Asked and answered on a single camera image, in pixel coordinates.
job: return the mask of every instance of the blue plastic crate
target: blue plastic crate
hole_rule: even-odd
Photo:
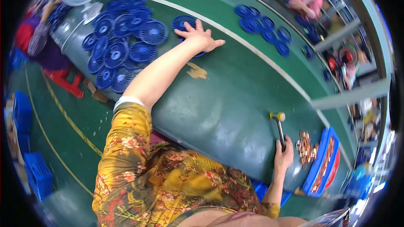
[[[28,182],[39,200],[52,193],[52,174],[40,153],[25,154]]]
[[[314,185],[314,182],[316,180],[316,177],[320,172],[320,167],[322,165],[322,163],[324,162],[324,158],[326,155],[326,150],[328,148],[328,144],[330,141],[330,137],[334,138],[334,148],[331,154],[331,160],[328,163],[327,169],[326,169],[326,173],[323,176],[322,180],[321,180],[321,184],[319,189],[317,190],[316,193],[311,192],[311,188]],[[336,152],[338,151],[338,147],[339,147],[339,138],[336,135],[334,129],[332,127],[330,127],[330,129],[324,129],[323,133],[321,135],[321,141],[320,144],[318,146],[318,153],[317,153],[317,157],[316,159],[313,161],[313,165],[311,166],[310,172],[306,178],[305,183],[302,186],[302,190],[308,195],[308,196],[313,196],[313,197],[320,197],[321,193],[324,190],[324,187],[327,183],[327,180],[330,176],[332,167],[334,166],[334,162],[335,162],[335,157],[336,157]]]
[[[13,116],[15,127],[19,133],[29,133],[31,128],[32,108],[28,96],[20,91],[15,92]]]
[[[14,68],[19,68],[22,61],[27,60],[27,56],[23,54],[19,49],[15,49],[13,66]]]
[[[31,146],[29,144],[29,135],[25,133],[17,132],[18,146],[20,148],[21,156],[25,158],[25,154],[31,152]]]

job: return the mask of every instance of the woman's right hand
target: woman's right hand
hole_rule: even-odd
[[[293,163],[293,145],[289,136],[285,136],[285,151],[282,152],[280,140],[276,141],[276,154],[274,168],[278,174],[285,174],[288,167]]]
[[[210,52],[213,49],[220,47],[224,43],[226,43],[225,40],[214,40],[212,38],[212,31],[210,29],[204,31],[203,26],[202,26],[202,21],[200,19],[196,20],[196,28],[191,27],[190,24],[187,22],[184,23],[184,27],[187,30],[187,32],[180,31],[178,29],[175,29],[174,32],[181,36],[184,37],[186,41],[193,41],[196,44],[201,45],[201,52]]]

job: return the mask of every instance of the hand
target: hand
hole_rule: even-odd
[[[202,21],[200,21],[199,19],[196,20],[196,29],[191,27],[191,25],[187,22],[184,23],[184,26],[185,29],[187,29],[187,32],[183,32],[178,29],[175,29],[174,32],[177,35],[184,37],[187,41],[194,41],[195,43],[200,44],[201,52],[208,53],[226,43],[225,40],[215,41],[212,38],[212,31],[210,29],[204,31]]]
[[[285,152],[282,152],[280,140],[276,141],[276,154],[274,168],[278,174],[285,174],[293,162],[293,146],[289,136],[285,136]]]
[[[295,10],[305,10],[307,6],[301,0],[290,0],[288,7]]]

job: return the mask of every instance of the red plastic stool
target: red plastic stool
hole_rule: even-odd
[[[64,70],[49,71],[44,69],[45,75],[47,75],[54,83],[64,88],[77,98],[82,98],[84,92],[79,89],[78,85],[80,84],[84,76],[81,72],[79,72],[74,78],[73,84],[71,84],[66,80],[71,71],[72,71],[72,65],[70,65],[68,69]]]

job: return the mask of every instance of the copper part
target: copper part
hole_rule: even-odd
[[[325,176],[326,171],[327,171],[328,163],[331,161],[331,155],[333,152],[333,148],[334,148],[334,139],[332,137],[330,137],[330,141],[328,142],[328,147],[326,150],[326,156],[320,167],[320,171],[318,172],[316,180],[314,181],[314,184],[311,187],[311,192],[313,192],[313,193],[317,193],[318,189],[320,188],[323,176]]]
[[[299,144],[299,155],[300,162],[303,164],[303,169],[306,168],[306,164],[313,162],[317,157],[318,144],[314,147],[310,145],[310,135],[306,131],[300,132],[300,144]]]

